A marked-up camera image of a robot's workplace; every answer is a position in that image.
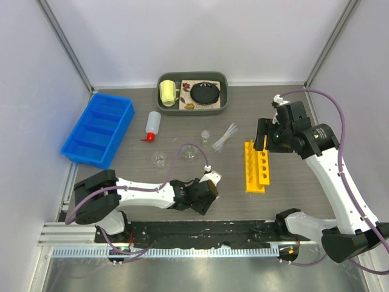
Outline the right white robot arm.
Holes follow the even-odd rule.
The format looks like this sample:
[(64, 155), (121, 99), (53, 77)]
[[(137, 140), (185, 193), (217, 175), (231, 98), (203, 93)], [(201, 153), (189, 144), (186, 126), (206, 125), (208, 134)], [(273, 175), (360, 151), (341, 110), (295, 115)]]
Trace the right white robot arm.
[(276, 216), (275, 235), (289, 240), (300, 235), (320, 244), (331, 260), (342, 263), (378, 246), (388, 238), (388, 223), (370, 211), (355, 184), (348, 178), (340, 144), (327, 124), (313, 126), (302, 102), (272, 102), (275, 116), (260, 118), (254, 149), (296, 153), (316, 175), (336, 220), (328, 222), (292, 208)]

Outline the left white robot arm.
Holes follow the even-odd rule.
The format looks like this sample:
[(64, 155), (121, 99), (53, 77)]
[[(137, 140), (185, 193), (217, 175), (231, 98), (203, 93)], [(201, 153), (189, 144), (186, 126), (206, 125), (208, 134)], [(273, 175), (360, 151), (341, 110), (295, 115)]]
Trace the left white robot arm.
[(201, 179), (188, 183), (174, 179), (161, 184), (148, 184), (118, 178), (114, 170), (104, 170), (75, 185), (75, 207), (66, 218), (66, 223), (94, 224), (115, 242), (121, 243), (129, 237), (129, 227), (120, 207), (192, 209), (205, 215), (218, 197), (216, 186), (220, 180), (221, 175), (211, 171)]

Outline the yellow test tube rack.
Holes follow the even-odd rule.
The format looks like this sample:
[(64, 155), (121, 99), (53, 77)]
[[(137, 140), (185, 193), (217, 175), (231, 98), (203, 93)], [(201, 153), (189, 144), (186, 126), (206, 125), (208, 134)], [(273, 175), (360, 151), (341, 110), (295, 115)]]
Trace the yellow test tube rack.
[(270, 185), (268, 151), (256, 151), (254, 142), (244, 143), (245, 191), (265, 193)]

